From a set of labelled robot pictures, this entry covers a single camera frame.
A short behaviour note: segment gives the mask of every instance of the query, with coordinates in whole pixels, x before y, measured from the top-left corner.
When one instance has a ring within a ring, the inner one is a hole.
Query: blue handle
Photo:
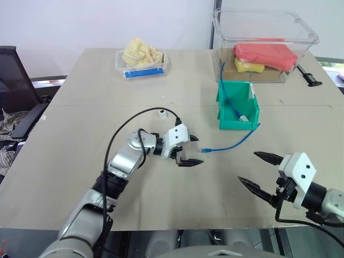
[[[126,78],[133,78],[133,77],[147,76],[147,75],[153,75],[153,74],[163,74],[163,68],[154,68],[154,69],[141,70],[141,71],[127,71],[124,73],[124,76]]]

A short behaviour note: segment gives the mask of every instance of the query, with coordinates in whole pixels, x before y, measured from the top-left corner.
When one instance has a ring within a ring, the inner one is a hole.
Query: black office chair
[[[0,46],[0,120],[6,113],[29,111],[11,133],[13,139],[26,139],[51,98],[38,96],[14,46]],[[0,141],[0,149],[9,144]]]

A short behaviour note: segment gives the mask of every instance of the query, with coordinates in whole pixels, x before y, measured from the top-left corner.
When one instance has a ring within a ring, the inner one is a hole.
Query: black wire
[[[300,66],[296,66],[296,67],[297,67],[297,69],[299,69],[299,71],[300,71],[302,74],[305,74],[305,73],[301,70]]]
[[[330,223],[324,221],[323,224],[329,227],[344,227],[344,223]]]
[[[314,227],[320,231],[323,231],[325,234],[327,234],[329,237],[333,238],[338,244],[341,245],[342,248],[344,248],[344,243],[342,241],[340,241],[339,238],[337,238],[334,234],[332,234],[330,231],[324,229],[323,227],[320,227],[316,224],[307,222],[307,221],[302,221],[302,220],[293,220],[293,219],[280,219],[280,214],[281,214],[281,209],[282,209],[282,205],[283,205],[283,198],[281,198],[278,201],[278,205],[277,205],[277,209],[276,209],[276,214],[275,214],[275,219],[277,222],[283,222],[283,223],[297,223],[297,224],[303,224],[303,225],[307,225],[307,226],[311,226]]]
[[[207,232],[211,240],[213,240],[216,243],[216,245],[220,245],[220,243],[215,239],[215,237],[211,234],[211,232],[209,230],[207,230]]]
[[[146,113],[148,111],[152,111],[152,110],[166,110],[168,112],[170,112],[171,114],[173,114],[176,119],[179,119],[179,116],[177,116],[177,114],[175,112],[173,112],[172,110],[170,109],[166,109],[165,107],[152,107],[150,109],[145,109],[145,110],[142,110],[141,112],[133,115],[131,118],[129,118],[127,121],[125,121],[116,131],[115,133],[113,134],[113,136],[111,137],[110,139],[110,142],[109,142],[109,145],[107,146],[107,149],[106,149],[106,153],[105,153],[105,159],[104,159],[104,165],[103,165],[103,232],[105,232],[106,230],[106,222],[107,222],[107,218],[108,218],[108,211],[106,209],[106,192],[107,192],[107,188],[108,188],[108,157],[109,157],[109,152],[110,152],[110,148],[111,148],[111,145],[112,145],[112,142],[114,140],[114,138],[116,137],[116,135],[119,133],[120,130],[122,130],[122,128],[128,124],[131,120],[133,120],[135,117],[143,114],[143,113]]]
[[[140,141],[140,145],[141,145],[141,148],[142,148],[142,151],[144,152],[144,159],[142,160],[141,164],[139,165],[138,168],[142,167],[143,164],[145,164],[146,162],[146,149],[145,149],[145,145],[144,145],[144,142],[142,141],[142,136],[141,136],[141,132],[144,131],[146,132],[145,130],[143,130],[142,128],[140,128],[138,130],[138,136],[139,136],[139,141]]]
[[[107,251],[109,254],[112,254],[114,257],[120,258],[120,256],[119,256],[118,254],[115,254],[113,251],[107,249],[106,247],[103,247],[103,249],[104,249],[105,251]]]

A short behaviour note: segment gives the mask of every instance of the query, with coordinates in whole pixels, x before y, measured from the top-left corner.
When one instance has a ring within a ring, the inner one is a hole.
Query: chair armrest
[[[47,103],[36,105],[19,123],[16,129],[11,133],[13,139],[26,139],[33,126],[48,107]]]

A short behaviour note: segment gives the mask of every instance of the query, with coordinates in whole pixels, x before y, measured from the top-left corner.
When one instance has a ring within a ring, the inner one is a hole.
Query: cable connector
[[[200,149],[201,153],[208,153],[208,152],[212,152],[212,149]]]
[[[180,125],[182,123],[181,119],[179,117],[176,118],[176,123],[174,126]]]
[[[239,117],[239,121],[248,122],[248,119],[247,119],[247,117],[245,115],[241,115]]]

